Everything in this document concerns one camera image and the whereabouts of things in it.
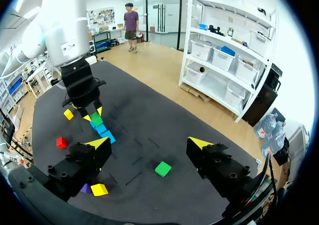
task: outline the red block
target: red block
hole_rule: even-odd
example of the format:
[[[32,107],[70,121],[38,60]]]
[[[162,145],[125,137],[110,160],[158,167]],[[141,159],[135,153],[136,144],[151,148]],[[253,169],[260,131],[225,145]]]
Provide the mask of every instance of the red block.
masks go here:
[[[56,146],[59,147],[60,149],[65,149],[67,147],[65,138],[60,137],[56,139]]]

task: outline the person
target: person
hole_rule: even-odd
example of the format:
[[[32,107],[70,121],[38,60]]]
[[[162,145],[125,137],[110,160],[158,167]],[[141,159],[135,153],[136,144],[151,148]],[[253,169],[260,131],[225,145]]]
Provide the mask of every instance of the person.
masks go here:
[[[136,32],[139,31],[139,14],[136,11],[133,11],[133,4],[126,3],[125,8],[128,12],[124,14],[125,26],[125,39],[129,40],[130,49],[133,53],[137,52],[137,39]]]

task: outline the bulletin board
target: bulletin board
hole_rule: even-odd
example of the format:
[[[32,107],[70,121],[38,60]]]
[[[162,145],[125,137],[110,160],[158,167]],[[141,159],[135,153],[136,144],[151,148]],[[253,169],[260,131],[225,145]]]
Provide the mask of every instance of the bulletin board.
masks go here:
[[[115,24],[114,7],[90,10],[87,12],[89,25],[97,27]]]

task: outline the wooden floor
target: wooden floor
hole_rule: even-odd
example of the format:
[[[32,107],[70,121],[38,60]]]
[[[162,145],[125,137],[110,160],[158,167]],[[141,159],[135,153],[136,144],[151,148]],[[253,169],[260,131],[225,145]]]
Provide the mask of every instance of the wooden floor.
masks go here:
[[[181,51],[147,42],[138,44],[136,54],[128,52],[128,49],[128,44],[113,47],[112,50],[98,54],[98,60],[103,57],[106,61],[187,109],[235,142],[252,157],[260,159],[263,162],[260,167],[260,170],[262,169],[265,159],[261,155],[261,146],[264,141],[256,137],[254,129],[249,124],[243,120],[235,123],[236,116],[219,103],[214,100],[204,103],[178,86],[183,57]],[[29,109],[29,113],[23,113],[17,138],[32,125],[34,102],[33,95],[27,95],[19,102],[24,109]],[[275,177],[279,179],[281,168],[275,160],[273,164]]]

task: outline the shorts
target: shorts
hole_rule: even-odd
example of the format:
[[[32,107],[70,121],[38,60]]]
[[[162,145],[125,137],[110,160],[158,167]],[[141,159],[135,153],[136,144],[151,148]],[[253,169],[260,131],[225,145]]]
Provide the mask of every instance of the shorts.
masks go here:
[[[125,39],[136,39],[136,31],[126,31],[125,32]]]

